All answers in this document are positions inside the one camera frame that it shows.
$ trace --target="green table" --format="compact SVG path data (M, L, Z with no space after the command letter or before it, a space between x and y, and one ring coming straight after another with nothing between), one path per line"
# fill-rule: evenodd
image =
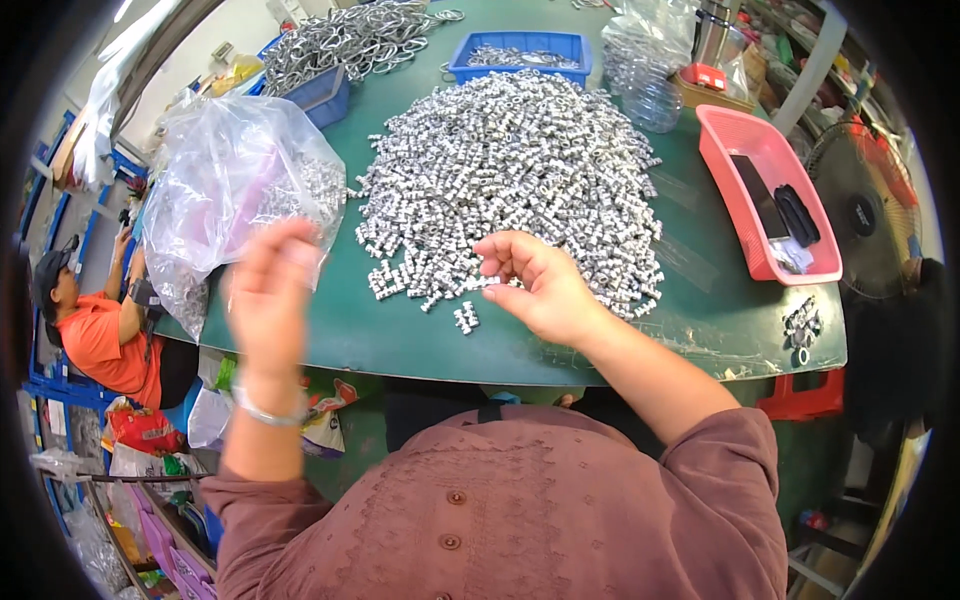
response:
M613 16L610 11L577 11L568 2L547 0L446 0L429 10L440 8L462 9L467 18L431 32L430 45L413 62L355 85L347 118L324 130L347 164L348 181L364 174L373 161L367 135L386 132L384 121L408 109L434 86L448 85L441 81L437 67L449 60L469 32L509 29L587 35L594 59L588 87L599 85L600 31ZM653 207L666 232L656 246L666 281L659 286L662 300L638 324L640 330L720 379L844 365L846 335L836 284L784 288L775 281L750 279L730 216L700 157L700 125L693 110L684 109L676 130L650 137L657 156L663 158L651 176L660 192ZM428 315L420 312L421 300L404 295L375 300L367 287L367 273L378 261L353 239L362 202L348 203L347 217L310 305L307 364L485 383L604 384L582 355L540 341L479 293L466 294L456 303L442 302ZM811 349L809 363L800 367L785 347L781 319L810 295L817 299L825 332ZM453 322L453 310L464 300L473 300L482 322L469 336ZM188 339L169 318L157 331ZM236 349L219 290L212 295L200 343Z

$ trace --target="red stool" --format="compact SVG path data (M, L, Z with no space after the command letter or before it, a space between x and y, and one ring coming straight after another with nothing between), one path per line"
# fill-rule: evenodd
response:
M774 394L756 401L756 408L770 420L811 420L843 412L843 369L822 373L821 386L806 392L793 391L793 375L774 380Z

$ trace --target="button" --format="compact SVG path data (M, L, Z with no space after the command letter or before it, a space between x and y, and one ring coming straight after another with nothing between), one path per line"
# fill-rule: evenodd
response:
M456 550L460 547L460 538L453 534L444 534L440 536L440 546L447 550Z

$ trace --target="smartphone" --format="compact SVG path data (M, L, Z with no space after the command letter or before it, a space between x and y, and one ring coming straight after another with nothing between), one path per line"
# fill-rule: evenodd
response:
M777 210L773 196L767 189L766 183L760 178L760 173L756 171L754 162L748 156L730 155L733 166L736 167L743 184L747 186L747 193L750 199L754 201L756 214L760 217L760 223L763 225L763 231L767 234L767 239L777 240L784 237L790 237L787 231L786 223Z

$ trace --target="bracelet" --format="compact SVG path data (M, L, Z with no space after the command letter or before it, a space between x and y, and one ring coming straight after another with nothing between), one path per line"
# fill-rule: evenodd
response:
M250 397L247 395L247 390L236 383L230 386L233 391L233 401L237 403L240 408L247 411L247 414L253 417L254 419L271 425L272 427L300 427L303 425L303 420L306 418L306 410L301 408L300 413L293 416L282 417L280 415L272 415L268 412L262 411L250 401ZM299 392L300 396L300 406L306 406L306 394L303 390Z

